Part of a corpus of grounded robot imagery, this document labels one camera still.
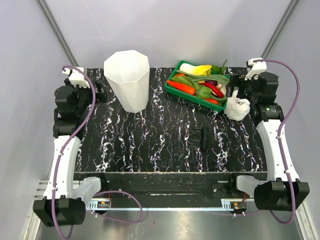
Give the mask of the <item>white faceted trash bin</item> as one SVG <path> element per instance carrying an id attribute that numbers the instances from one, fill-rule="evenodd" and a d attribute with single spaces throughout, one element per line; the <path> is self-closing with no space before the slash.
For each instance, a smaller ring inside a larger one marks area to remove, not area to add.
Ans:
<path id="1" fill-rule="evenodd" d="M 104 61 L 104 76 L 126 112 L 138 113 L 149 100 L 150 66 L 136 50 L 117 51 Z"/>

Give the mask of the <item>black trash bag roll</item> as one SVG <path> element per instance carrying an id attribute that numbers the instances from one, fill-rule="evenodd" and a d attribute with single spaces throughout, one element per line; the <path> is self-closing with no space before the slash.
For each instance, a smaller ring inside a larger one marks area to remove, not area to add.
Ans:
<path id="1" fill-rule="evenodd" d="M 206 151 L 208 149 L 208 133 L 209 129 L 207 127 L 193 128 L 191 131 L 192 143 L 202 151 Z"/>

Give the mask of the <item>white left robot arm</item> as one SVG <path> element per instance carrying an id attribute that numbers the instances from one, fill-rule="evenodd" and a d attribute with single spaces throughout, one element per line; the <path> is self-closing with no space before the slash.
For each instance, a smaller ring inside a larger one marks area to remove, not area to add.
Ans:
<path id="1" fill-rule="evenodd" d="M 93 83 L 84 86 L 65 79 L 54 92 L 54 157 L 49 181 L 42 199 L 33 202 L 33 212 L 47 227 L 73 226 L 84 222 L 87 205 L 94 195 L 107 195 L 109 186 L 99 177 L 87 177 L 74 188 L 74 172 L 83 128 L 90 118 L 88 106 L 104 103 L 103 88 L 95 91 Z"/>

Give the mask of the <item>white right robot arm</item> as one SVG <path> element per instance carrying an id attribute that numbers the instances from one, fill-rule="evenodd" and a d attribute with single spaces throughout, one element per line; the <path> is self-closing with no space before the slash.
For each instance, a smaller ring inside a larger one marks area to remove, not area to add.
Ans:
<path id="1" fill-rule="evenodd" d="M 297 174 L 286 142 L 284 113 L 276 100 L 278 76 L 262 72 L 246 79 L 243 75 L 230 77 L 233 94 L 248 100 L 254 125 L 260 135 L 267 164 L 265 182 L 252 175 L 238 175 L 227 186 L 228 194 L 239 198 L 246 193 L 254 199 L 259 210 L 295 211 L 310 192 L 307 182 Z"/>

